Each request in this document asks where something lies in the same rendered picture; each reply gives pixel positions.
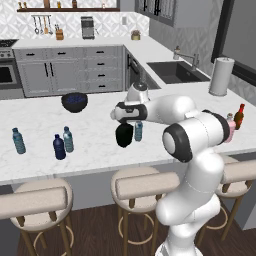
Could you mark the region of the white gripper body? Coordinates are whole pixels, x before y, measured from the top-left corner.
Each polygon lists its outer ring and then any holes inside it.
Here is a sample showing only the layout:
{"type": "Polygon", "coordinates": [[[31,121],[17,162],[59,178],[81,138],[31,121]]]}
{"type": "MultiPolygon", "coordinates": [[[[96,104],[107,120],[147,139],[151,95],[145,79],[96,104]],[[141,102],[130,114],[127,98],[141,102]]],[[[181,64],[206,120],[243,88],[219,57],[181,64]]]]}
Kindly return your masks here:
{"type": "Polygon", "coordinates": [[[134,82],[128,90],[128,101],[137,101],[140,103],[149,100],[148,87],[144,82],[134,82]]]}

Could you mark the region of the black dishwasher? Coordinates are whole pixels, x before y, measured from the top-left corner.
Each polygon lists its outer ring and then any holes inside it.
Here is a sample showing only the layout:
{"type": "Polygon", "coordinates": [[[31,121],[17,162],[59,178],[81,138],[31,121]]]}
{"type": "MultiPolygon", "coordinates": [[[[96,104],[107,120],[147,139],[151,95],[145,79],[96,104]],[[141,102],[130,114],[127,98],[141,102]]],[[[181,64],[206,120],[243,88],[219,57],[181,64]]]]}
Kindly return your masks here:
{"type": "Polygon", "coordinates": [[[159,89],[157,83],[151,78],[146,70],[139,64],[136,58],[124,48],[125,61],[125,90],[128,90],[134,82],[143,82],[149,90],[159,89]]]}

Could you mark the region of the light blue plastic bottle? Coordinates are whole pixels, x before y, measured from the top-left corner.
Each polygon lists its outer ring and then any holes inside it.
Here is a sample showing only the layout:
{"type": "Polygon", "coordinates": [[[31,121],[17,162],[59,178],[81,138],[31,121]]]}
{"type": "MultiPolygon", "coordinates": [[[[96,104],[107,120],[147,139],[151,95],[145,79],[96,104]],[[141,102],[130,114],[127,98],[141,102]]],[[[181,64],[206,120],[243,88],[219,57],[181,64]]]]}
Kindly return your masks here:
{"type": "Polygon", "coordinates": [[[134,134],[135,141],[139,142],[142,140],[142,130],[143,130],[143,123],[141,121],[137,121],[135,123],[135,134],[134,134]]]}
{"type": "Polygon", "coordinates": [[[24,154],[26,152],[25,144],[23,141],[22,134],[17,128],[13,128],[13,141],[18,154],[24,154]]]}
{"type": "Polygon", "coordinates": [[[68,153],[71,153],[74,150],[73,137],[72,137],[72,133],[70,132],[67,126],[64,127],[63,139],[64,139],[65,150],[68,153]]]}

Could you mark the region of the dark sink basin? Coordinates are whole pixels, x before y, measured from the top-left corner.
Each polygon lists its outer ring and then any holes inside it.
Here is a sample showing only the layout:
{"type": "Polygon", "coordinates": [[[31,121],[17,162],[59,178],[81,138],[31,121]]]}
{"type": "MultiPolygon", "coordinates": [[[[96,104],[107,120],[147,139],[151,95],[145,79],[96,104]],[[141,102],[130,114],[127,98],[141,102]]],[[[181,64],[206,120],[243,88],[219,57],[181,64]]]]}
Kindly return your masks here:
{"type": "Polygon", "coordinates": [[[209,78],[200,71],[192,70],[185,61],[150,62],[149,67],[165,84],[208,82],[209,78]]]}

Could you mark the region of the black glass bottle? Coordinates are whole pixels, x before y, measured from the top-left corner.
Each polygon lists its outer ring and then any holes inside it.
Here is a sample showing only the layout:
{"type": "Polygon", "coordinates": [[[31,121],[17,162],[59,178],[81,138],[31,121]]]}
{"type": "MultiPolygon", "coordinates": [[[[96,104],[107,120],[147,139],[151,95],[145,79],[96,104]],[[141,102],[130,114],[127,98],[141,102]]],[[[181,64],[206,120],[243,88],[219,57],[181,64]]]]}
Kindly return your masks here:
{"type": "Polygon", "coordinates": [[[120,124],[115,131],[115,135],[117,144],[125,148],[132,142],[133,126],[128,123],[120,124]]]}

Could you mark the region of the black bowl with blue contents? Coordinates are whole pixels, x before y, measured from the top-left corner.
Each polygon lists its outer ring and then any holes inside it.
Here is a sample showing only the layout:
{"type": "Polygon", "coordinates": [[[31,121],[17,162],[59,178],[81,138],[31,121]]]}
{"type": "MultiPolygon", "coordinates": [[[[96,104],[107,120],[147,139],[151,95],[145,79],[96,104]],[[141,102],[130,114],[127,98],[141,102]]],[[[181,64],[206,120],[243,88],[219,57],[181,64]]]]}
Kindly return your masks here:
{"type": "Polygon", "coordinates": [[[68,93],[61,97],[62,106],[71,113],[81,112],[88,104],[88,96],[85,93],[68,93]]]}

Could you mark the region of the grey metal tap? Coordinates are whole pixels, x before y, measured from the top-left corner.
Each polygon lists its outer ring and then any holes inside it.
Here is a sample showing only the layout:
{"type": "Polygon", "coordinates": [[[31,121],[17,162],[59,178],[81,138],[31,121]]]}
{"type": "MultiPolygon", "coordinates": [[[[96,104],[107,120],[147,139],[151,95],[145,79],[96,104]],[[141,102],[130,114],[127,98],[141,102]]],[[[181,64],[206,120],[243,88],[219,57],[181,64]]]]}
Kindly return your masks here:
{"type": "Polygon", "coordinates": [[[174,49],[174,53],[173,53],[173,59],[179,60],[180,57],[190,58],[192,60],[191,71],[197,70],[197,67],[199,65],[199,54],[198,53],[195,53],[193,55],[184,54],[184,53],[180,52],[179,46],[176,46],[176,48],[174,49]]]}

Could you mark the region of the grey base cupboard run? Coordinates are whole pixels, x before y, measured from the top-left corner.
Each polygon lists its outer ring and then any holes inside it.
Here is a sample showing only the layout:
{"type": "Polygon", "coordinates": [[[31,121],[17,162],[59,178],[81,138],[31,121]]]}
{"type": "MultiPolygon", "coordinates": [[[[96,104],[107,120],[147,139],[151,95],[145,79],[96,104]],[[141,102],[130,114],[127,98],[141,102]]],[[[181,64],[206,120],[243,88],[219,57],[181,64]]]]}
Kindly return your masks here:
{"type": "Polygon", "coordinates": [[[122,47],[15,49],[27,97],[121,91],[122,47]]]}

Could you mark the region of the white paper towel roll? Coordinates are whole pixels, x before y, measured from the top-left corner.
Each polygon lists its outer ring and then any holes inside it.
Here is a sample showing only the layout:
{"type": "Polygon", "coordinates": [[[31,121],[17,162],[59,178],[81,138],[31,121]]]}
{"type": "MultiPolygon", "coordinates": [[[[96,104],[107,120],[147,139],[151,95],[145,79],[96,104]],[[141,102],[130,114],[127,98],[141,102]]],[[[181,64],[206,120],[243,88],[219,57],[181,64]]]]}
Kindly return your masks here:
{"type": "Polygon", "coordinates": [[[214,61],[209,93],[223,97],[227,95],[227,88],[235,61],[228,57],[218,57],[214,61]]]}

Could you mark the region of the beige round bar stool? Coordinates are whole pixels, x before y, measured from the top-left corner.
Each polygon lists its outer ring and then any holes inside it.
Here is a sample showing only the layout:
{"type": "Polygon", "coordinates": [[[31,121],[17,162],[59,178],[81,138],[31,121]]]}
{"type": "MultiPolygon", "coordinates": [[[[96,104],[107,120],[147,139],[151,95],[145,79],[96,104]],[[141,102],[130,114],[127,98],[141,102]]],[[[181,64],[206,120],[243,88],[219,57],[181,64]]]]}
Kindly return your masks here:
{"type": "Polygon", "coordinates": [[[216,195],[219,198],[234,199],[235,203],[230,215],[227,215],[226,210],[221,208],[225,215],[223,224],[220,226],[208,226],[205,224],[201,228],[196,240],[197,247],[201,245],[207,229],[224,229],[221,240],[225,240],[244,195],[250,190],[252,183],[256,180],[256,160],[239,162],[230,156],[222,156],[222,158],[225,163],[225,168],[222,181],[216,190],[216,195]]]}
{"type": "Polygon", "coordinates": [[[158,233],[158,219],[152,219],[150,213],[157,202],[180,184],[175,172],[160,173],[153,167],[136,167],[117,171],[111,179],[111,194],[118,207],[118,232],[123,239],[123,256],[128,256],[128,245],[143,245],[152,242],[151,256],[155,254],[158,233]],[[144,229],[147,221],[152,224],[152,233],[144,241],[128,239],[128,217],[130,214],[144,216],[144,229]]]}
{"type": "Polygon", "coordinates": [[[64,179],[37,180],[22,184],[14,193],[0,196],[0,220],[10,219],[20,230],[30,256],[39,256],[36,243],[40,239],[47,248],[44,233],[60,227],[65,252],[72,256],[74,234],[70,213],[73,191],[64,179]]]}

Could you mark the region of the dark blue plastic bottle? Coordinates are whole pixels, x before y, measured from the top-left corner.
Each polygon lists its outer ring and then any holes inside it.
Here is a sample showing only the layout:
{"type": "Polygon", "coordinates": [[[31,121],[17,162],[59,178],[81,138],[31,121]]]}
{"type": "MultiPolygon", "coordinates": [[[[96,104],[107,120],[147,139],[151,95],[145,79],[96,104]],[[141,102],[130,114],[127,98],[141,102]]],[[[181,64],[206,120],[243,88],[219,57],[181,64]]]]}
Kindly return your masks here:
{"type": "Polygon", "coordinates": [[[55,151],[55,157],[58,160],[63,160],[66,157],[66,151],[64,148],[64,141],[60,138],[59,134],[55,135],[55,139],[53,141],[53,147],[55,151]]]}

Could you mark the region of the pink glass bottle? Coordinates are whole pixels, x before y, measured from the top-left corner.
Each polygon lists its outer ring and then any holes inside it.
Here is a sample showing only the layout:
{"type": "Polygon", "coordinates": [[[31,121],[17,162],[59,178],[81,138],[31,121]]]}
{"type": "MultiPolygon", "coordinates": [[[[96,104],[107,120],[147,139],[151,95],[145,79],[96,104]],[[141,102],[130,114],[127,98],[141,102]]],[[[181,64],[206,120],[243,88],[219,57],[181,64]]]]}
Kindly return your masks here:
{"type": "Polygon", "coordinates": [[[236,128],[236,122],[233,120],[233,114],[232,113],[228,113],[227,114],[227,122],[229,124],[229,136],[228,138],[226,139],[225,143],[229,143],[232,138],[233,138],[233,134],[234,134],[234,131],[235,131],[235,128],[236,128]]]}

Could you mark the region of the brown knife block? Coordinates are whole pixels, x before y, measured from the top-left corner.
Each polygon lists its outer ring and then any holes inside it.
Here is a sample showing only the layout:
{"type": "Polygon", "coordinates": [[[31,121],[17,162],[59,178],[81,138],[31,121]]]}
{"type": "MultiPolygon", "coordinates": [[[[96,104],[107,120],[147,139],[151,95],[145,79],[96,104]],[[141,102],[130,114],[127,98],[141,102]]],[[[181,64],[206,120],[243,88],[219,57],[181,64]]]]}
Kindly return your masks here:
{"type": "Polygon", "coordinates": [[[55,34],[56,34],[56,40],[64,39],[63,30],[59,28],[58,24],[55,24],[55,34]]]}

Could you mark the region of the brown glass bottle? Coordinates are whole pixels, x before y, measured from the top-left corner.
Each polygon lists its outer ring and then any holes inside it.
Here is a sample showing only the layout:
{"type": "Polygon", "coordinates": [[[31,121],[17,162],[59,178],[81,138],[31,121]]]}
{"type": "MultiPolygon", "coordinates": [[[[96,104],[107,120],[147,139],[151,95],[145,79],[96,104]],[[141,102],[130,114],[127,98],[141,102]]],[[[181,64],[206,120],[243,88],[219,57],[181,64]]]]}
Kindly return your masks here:
{"type": "Polygon", "coordinates": [[[238,112],[234,116],[234,122],[236,123],[236,127],[235,127],[236,130],[239,130],[240,126],[242,124],[242,121],[244,118],[244,113],[243,113],[244,107],[245,107],[245,105],[241,104],[238,112]]]}

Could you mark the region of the steel oven with hob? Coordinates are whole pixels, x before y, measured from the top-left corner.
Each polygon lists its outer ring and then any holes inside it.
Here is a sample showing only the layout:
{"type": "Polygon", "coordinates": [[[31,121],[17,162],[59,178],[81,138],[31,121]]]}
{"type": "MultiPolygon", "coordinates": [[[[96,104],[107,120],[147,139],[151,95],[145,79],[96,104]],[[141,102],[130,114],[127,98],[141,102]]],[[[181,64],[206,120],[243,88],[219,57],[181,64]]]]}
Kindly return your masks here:
{"type": "Polygon", "coordinates": [[[17,39],[0,39],[0,100],[19,99],[24,91],[12,46],[17,39]]]}

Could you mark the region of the grey glass-door wall cupboard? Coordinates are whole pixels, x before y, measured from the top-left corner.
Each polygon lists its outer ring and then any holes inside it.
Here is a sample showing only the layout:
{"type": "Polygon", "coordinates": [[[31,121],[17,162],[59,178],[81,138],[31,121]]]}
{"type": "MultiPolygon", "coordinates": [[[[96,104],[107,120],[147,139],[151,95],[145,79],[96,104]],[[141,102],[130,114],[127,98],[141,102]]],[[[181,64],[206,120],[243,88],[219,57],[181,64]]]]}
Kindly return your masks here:
{"type": "Polygon", "coordinates": [[[213,0],[135,0],[135,11],[173,28],[209,25],[213,0]]]}

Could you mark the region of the dark wooden wall shelf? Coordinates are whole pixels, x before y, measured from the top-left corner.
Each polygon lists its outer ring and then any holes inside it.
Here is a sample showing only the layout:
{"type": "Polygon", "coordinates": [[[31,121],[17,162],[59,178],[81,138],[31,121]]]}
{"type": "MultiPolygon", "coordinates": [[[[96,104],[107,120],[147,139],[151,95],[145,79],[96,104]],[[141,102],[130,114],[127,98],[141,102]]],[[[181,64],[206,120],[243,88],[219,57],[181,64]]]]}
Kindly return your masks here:
{"type": "Polygon", "coordinates": [[[120,12],[120,8],[22,8],[17,12],[120,12]]]}

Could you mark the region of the rail with hanging tools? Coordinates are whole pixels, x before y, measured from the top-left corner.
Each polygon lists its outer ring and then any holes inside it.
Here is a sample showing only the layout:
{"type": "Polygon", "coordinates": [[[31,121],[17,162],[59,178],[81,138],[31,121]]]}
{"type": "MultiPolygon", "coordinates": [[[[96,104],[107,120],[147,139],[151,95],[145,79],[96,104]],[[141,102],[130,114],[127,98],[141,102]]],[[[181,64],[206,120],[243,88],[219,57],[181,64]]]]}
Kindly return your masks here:
{"type": "Polygon", "coordinates": [[[32,15],[36,35],[52,35],[50,15],[32,15]]]}

